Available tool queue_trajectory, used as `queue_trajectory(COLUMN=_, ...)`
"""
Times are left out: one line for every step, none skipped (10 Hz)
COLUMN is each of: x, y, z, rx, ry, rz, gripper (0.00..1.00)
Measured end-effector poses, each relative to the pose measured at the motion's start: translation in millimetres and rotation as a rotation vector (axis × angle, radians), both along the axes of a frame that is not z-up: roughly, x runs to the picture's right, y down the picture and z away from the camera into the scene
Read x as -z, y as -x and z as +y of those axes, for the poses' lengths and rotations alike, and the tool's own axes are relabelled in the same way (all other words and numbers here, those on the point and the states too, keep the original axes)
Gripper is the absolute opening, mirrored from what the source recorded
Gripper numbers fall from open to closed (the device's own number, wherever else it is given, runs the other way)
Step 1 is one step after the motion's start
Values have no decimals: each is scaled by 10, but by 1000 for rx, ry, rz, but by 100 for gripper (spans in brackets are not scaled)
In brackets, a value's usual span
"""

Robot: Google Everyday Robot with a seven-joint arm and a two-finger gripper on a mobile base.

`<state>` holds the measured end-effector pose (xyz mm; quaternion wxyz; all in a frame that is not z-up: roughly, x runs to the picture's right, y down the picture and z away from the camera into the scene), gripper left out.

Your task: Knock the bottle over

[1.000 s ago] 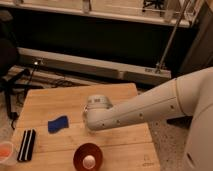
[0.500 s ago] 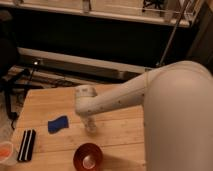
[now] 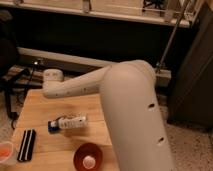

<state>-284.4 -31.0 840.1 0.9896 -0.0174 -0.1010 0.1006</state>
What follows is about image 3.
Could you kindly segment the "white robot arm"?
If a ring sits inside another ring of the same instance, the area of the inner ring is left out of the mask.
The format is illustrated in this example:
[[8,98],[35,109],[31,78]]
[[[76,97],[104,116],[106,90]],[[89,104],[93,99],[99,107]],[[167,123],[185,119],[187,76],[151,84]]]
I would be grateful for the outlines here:
[[64,98],[97,93],[120,171],[176,171],[155,91],[156,73],[144,60],[108,65],[66,80],[43,72],[43,95]]

